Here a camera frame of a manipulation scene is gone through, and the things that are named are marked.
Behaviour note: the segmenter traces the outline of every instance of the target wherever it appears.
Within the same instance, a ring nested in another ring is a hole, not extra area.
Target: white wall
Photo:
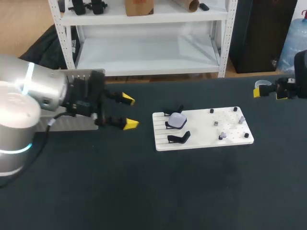
[[[304,18],[302,16],[303,10],[307,10],[307,0],[298,0],[292,20],[297,18]]]

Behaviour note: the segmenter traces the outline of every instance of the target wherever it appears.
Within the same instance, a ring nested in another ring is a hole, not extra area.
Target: black tabletop
[[[0,190],[0,229],[305,230],[307,100],[254,99],[256,80],[108,85],[136,99],[108,102],[109,114],[139,127],[51,133],[37,162]],[[157,152],[152,113],[180,104],[240,106],[254,144]]]

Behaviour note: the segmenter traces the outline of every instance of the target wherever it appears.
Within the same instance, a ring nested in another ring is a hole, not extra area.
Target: white metal shelf
[[[105,13],[94,15],[86,9],[85,15],[77,16],[73,11],[66,11],[61,19],[61,24],[68,25],[115,25],[115,24],[140,24],[140,23],[178,23],[178,22],[199,22],[226,20],[227,10],[224,1],[207,0],[209,11],[198,9],[194,13],[187,12],[172,0],[156,0],[154,14],[147,16],[128,17],[125,11],[124,0],[106,1],[109,6]]]
[[[210,36],[87,38],[77,69],[105,69],[106,76],[218,72]]]
[[[124,0],[106,0],[109,7],[102,15],[87,10],[81,16],[67,10],[71,0],[65,0],[63,16],[58,0],[48,1],[68,69],[106,69],[106,76],[225,76],[238,0],[201,0],[210,10],[194,13],[172,0],[155,0],[154,14],[141,17],[126,16]],[[76,63],[71,52],[73,25],[82,47]]]

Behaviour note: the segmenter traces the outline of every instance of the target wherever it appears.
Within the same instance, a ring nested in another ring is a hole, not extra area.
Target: blue water bottle
[[[286,42],[283,46],[283,51],[278,62],[278,70],[294,74],[294,56],[303,50],[307,49],[307,10],[305,18],[295,19],[291,22]]]

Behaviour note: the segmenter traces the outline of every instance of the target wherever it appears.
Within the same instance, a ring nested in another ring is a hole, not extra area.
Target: white plastic board
[[[247,121],[239,124],[239,120],[243,116],[239,107],[236,112],[234,112],[234,107],[228,107],[215,108],[213,114],[210,113],[210,109],[187,110],[182,114],[187,117],[187,122],[181,130],[166,129],[165,121],[168,121],[170,117],[164,116],[164,113],[153,114],[157,151],[248,145],[254,142]],[[190,131],[191,136],[185,144],[168,143],[168,135],[182,137],[187,131]],[[221,132],[227,134],[223,140],[219,140]],[[244,137],[245,133],[249,133],[248,138]]]

